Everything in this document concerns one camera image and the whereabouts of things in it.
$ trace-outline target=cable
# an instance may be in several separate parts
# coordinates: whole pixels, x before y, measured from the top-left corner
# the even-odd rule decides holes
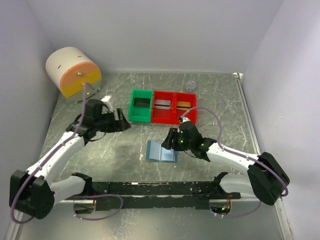
[[[10,209],[10,218],[11,220],[16,223],[16,224],[26,224],[26,223],[29,223],[34,217],[32,216],[31,218],[25,220],[25,221],[20,221],[18,219],[16,219],[15,217],[15,208],[16,208],[16,205],[17,205],[17,202],[18,202],[18,199],[21,195],[21,193],[23,192],[23,190],[26,188],[28,182],[37,174],[38,171],[40,171],[44,165],[46,165],[46,163],[53,157],[53,155],[55,155],[55,153],[62,147],[64,146],[66,143],[68,143],[70,140],[72,140],[75,135],[78,133],[78,130],[84,120],[84,117],[85,117],[85,110],[86,110],[86,93],[87,93],[87,85],[89,85],[92,89],[93,87],[91,86],[90,83],[88,82],[84,82],[83,83],[83,95],[82,95],[82,111],[81,111],[81,114],[80,114],[80,117],[79,117],[79,123],[77,125],[77,127],[75,128],[73,134],[68,137],[66,140],[64,140],[61,144],[59,144],[58,146],[56,146],[49,154],[48,156],[43,160],[42,163],[40,163],[40,165],[26,178],[26,180],[23,182],[23,184],[21,185],[21,187],[19,188],[18,192],[16,193],[13,201],[12,201],[12,205],[11,205],[11,209]],[[96,198],[97,196],[85,196],[86,198]],[[123,206],[123,200],[121,198],[121,206],[120,206],[120,209],[122,208]]]
[[[104,198],[104,197],[114,197],[114,198],[118,198],[120,199],[120,207],[117,209],[117,211],[115,211],[114,213],[108,215],[108,216],[104,216],[104,217],[99,217],[99,218],[87,218],[87,217],[81,217],[78,214],[76,214],[76,208],[75,205],[73,205],[73,216],[75,216],[76,218],[80,219],[80,220],[86,220],[86,221],[100,221],[100,220],[104,220],[104,219],[109,219],[111,217],[113,217],[114,215],[118,214],[123,205],[124,205],[124,200],[121,196],[117,195],[117,194],[103,194],[103,195],[93,195],[93,196],[76,196],[78,199],[94,199],[94,198]]]
[[[239,215],[235,215],[235,216],[230,216],[230,215],[222,215],[222,214],[219,214],[219,213],[216,213],[216,212],[212,212],[214,213],[214,216],[220,216],[222,218],[228,218],[228,219],[236,219],[236,218],[241,218],[241,217],[245,217],[245,216],[248,216],[250,214],[253,214],[255,211],[257,211],[261,206],[261,201],[259,201],[258,205],[252,209],[251,211],[248,211],[246,213],[242,213],[242,214],[239,214]]]
[[[184,152],[188,155],[188,156],[190,156],[190,157],[192,157],[192,158],[197,158],[196,156],[192,156],[192,155],[190,155],[189,153],[187,153],[187,151],[186,150],[184,150]]]
[[[214,191],[192,193],[192,196],[205,196],[205,195],[212,194],[213,192],[214,192]]]
[[[93,140],[89,140],[89,142],[95,142],[95,141],[98,141],[98,140],[100,140],[100,139],[103,139],[104,138],[104,136],[106,135],[107,133],[106,132],[104,132],[104,134],[103,134],[103,136],[102,137],[99,137],[99,138],[97,138],[97,139],[93,139]]]
[[[81,207],[81,208],[84,208],[84,209],[87,209],[87,210],[95,210],[93,207],[88,207],[88,206],[81,205],[81,204],[74,204],[73,208],[75,208],[75,207]]]
[[[202,107],[202,106],[195,106],[193,108],[190,108],[188,111],[186,111],[182,116],[181,118],[185,117],[190,111],[194,110],[194,109],[204,109],[204,110],[207,110],[208,112],[210,112],[214,117],[215,119],[217,120],[218,122],[218,126],[219,126],[219,135],[216,139],[219,147],[221,149],[223,149],[224,151],[230,153],[230,154],[234,154],[234,155],[237,155],[239,157],[242,157],[242,158],[247,158],[246,155],[244,154],[241,154],[239,152],[236,152],[236,151],[232,151],[224,146],[222,146],[221,142],[220,142],[220,138],[221,138],[221,135],[222,135],[222,125],[221,125],[221,121],[219,119],[219,117],[213,112],[211,111],[209,108],[206,108],[206,107]],[[273,171],[270,167],[268,167],[267,165],[265,165],[263,162],[260,162],[256,159],[254,159],[253,157],[248,157],[249,160],[251,161],[254,161],[256,164],[259,164],[260,166],[262,166],[264,169],[268,170],[273,176],[275,176],[275,178],[281,183],[281,185],[284,187],[284,190],[285,190],[285,193],[284,194],[281,194],[281,197],[285,197],[288,195],[289,191],[288,191],[288,188],[287,188],[287,185],[285,184],[285,182],[278,176],[278,174],[275,173],[275,171]]]

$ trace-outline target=blue object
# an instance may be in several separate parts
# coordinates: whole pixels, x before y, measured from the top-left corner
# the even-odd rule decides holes
[[[148,140],[145,159],[152,162],[176,163],[178,154],[178,151],[161,147],[158,141]]]

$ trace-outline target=white enclosure wall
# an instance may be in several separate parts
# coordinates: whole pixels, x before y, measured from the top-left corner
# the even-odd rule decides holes
[[[39,159],[57,88],[45,62],[53,52],[27,0],[0,7],[0,239],[10,222],[10,176]]]
[[[28,0],[103,71],[243,73],[283,0]]]
[[[320,1],[285,0],[245,71],[262,150],[289,175],[284,199],[295,239],[320,237]]]

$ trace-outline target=green plastic container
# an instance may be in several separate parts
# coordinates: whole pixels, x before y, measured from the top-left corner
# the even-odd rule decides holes
[[[150,106],[135,106],[135,98],[150,99]],[[129,106],[129,121],[150,123],[153,98],[154,91],[152,90],[133,89]]]

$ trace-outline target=small object in bin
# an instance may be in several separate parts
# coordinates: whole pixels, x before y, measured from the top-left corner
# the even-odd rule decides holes
[[[154,102],[154,108],[169,110],[171,108],[171,101],[162,100],[162,99],[156,99],[155,102]]]
[[[185,84],[186,91],[188,93],[193,93],[196,90],[197,84],[195,81],[187,81]]]
[[[150,107],[150,98],[144,98],[144,97],[136,97],[134,99],[134,106],[135,107]]]
[[[187,101],[177,101],[176,102],[176,109],[179,110],[188,110],[191,107],[191,103]]]

